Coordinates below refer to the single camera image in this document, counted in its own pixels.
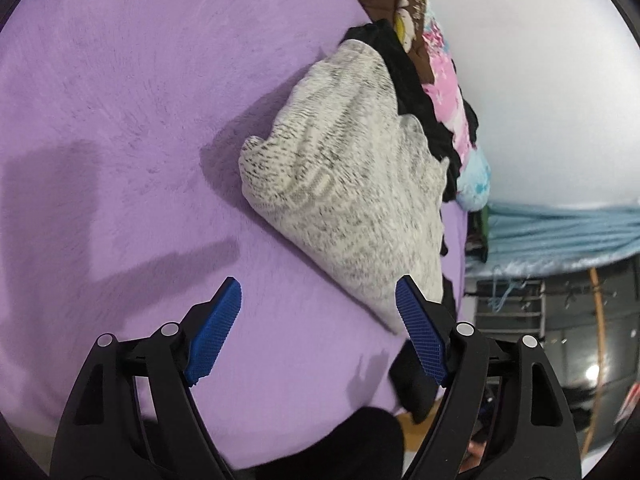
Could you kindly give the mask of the grey white knit sweater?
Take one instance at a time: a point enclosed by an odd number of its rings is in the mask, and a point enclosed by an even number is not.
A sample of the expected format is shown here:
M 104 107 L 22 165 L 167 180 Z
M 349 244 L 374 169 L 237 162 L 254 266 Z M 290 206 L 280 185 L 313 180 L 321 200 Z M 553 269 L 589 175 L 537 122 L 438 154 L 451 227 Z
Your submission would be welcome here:
M 382 56 L 355 39 L 311 66 L 270 135 L 239 156 L 254 211 L 397 335 L 400 278 L 442 299 L 448 166 L 419 119 L 398 112 Z

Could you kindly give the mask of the light blue curtain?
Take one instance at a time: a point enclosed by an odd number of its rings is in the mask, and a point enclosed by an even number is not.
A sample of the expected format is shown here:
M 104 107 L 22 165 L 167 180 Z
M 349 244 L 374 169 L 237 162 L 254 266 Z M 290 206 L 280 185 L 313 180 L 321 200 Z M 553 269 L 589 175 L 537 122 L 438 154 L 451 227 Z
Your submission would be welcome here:
M 488 206 L 488 252 L 470 278 L 542 278 L 600 268 L 639 253 L 639 207 Z

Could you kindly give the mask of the green cloth on rack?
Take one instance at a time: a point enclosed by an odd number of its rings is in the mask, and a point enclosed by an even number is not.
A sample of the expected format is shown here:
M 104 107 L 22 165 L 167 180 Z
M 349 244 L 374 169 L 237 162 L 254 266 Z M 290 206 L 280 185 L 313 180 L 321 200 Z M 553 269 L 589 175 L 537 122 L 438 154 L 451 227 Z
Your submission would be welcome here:
M 489 208 L 485 206 L 478 211 L 468 213 L 468 230 L 466 231 L 465 255 L 486 262 L 489 252 Z

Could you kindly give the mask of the pink blue floral quilt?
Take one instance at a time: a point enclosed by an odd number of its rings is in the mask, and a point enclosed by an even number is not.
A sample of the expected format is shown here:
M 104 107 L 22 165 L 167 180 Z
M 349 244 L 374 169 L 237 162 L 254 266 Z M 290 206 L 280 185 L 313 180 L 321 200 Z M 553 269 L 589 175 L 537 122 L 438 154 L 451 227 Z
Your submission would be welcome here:
M 478 211 L 488 202 L 490 168 L 477 146 L 477 116 L 463 99 L 454 61 L 430 0 L 426 0 L 423 40 L 435 81 L 422 84 L 422 88 L 433 102 L 436 118 L 454 135 L 454 148 L 462 161 L 455 200 L 466 211 Z

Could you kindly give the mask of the purple bed sheet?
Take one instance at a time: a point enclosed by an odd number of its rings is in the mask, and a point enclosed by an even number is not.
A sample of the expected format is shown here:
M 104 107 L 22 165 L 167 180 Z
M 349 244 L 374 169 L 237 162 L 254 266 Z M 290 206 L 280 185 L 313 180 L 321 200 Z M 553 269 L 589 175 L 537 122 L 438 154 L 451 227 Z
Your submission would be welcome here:
M 15 0 L 1 31 L 1 411 L 54 436 L 96 338 L 148 336 L 228 276 L 243 304 L 193 394 L 245 469 L 360 408 L 395 416 L 402 341 L 244 200 L 308 68 L 357 0 Z

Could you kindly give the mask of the black unfolded garment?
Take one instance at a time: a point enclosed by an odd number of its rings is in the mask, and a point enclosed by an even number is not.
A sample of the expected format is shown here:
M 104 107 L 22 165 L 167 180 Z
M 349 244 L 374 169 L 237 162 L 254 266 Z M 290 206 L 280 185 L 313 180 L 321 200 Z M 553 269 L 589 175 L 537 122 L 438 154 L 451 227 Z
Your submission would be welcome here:
M 445 203 L 457 198 L 457 180 L 462 161 L 454 148 L 454 135 L 436 118 L 431 98 L 423 90 L 416 66 L 402 47 L 389 21 L 378 20 L 351 27 L 343 40 L 355 39 L 372 47 L 384 61 L 397 96 L 398 112 L 419 119 L 431 154 L 441 162 L 449 160 L 447 184 L 442 196 Z

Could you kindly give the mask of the brown cartoon pillow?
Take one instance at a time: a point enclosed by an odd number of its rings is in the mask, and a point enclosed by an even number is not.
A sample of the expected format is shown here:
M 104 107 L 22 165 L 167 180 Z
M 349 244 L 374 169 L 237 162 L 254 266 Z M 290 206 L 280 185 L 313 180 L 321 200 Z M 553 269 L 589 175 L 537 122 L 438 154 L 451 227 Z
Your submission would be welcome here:
M 432 71 L 424 40 L 426 0 L 358 0 L 372 22 L 389 21 L 401 47 L 408 54 L 421 84 L 432 84 Z

